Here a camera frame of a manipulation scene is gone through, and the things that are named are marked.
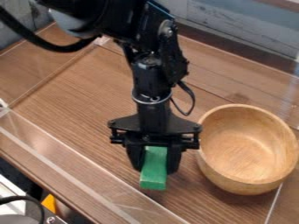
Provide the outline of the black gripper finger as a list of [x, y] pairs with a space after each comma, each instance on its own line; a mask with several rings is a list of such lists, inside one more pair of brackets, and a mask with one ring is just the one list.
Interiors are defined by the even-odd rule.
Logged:
[[125, 153], [132, 167], [140, 172], [145, 161], [145, 147], [140, 144], [130, 143], [125, 147]]
[[166, 151], [166, 174], [177, 172], [181, 161], [182, 150], [180, 146], [169, 146]]

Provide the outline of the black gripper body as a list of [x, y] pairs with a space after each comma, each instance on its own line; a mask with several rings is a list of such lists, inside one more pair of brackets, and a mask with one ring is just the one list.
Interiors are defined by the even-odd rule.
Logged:
[[136, 114], [110, 120], [106, 126], [110, 129], [110, 143], [125, 148], [177, 145], [185, 151], [200, 147], [201, 126], [180, 118], [168, 103], [138, 105]]

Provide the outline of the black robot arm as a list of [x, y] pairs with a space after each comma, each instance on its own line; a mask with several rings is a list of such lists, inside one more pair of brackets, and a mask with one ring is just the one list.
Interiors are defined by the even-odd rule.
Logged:
[[109, 36], [122, 49], [133, 77], [133, 115], [110, 120], [110, 142], [120, 144], [136, 170], [145, 148], [166, 149], [165, 170], [177, 172], [181, 154], [200, 147], [201, 126], [174, 115], [172, 88], [182, 83], [189, 61], [182, 56], [174, 17], [154, 0], [34, 0], [50, 10], [58, 27], [80, 39]]

